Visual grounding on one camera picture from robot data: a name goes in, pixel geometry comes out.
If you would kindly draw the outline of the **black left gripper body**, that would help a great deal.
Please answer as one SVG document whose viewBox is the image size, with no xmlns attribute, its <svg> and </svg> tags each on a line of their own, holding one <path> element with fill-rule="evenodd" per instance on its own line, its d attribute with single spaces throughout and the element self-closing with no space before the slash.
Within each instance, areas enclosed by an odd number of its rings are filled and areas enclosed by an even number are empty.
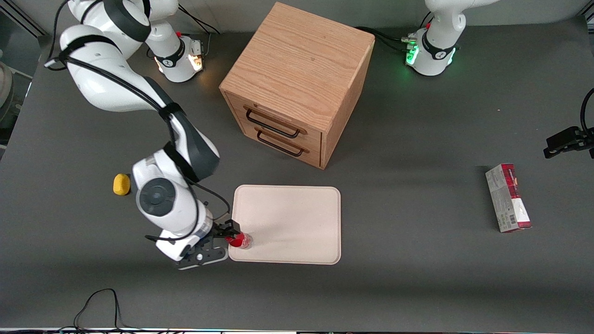
<svg viewBox="0 0 594 334">
<path fill-rule="evenodd" d="M 571 134 L 571 141 L 568 145 L 569 151 L 584 151 L 587 150 L 590 158 L 594 158 L 594 128 L 580 129 L 577 126 L 569 128 Z"/>
</svg>

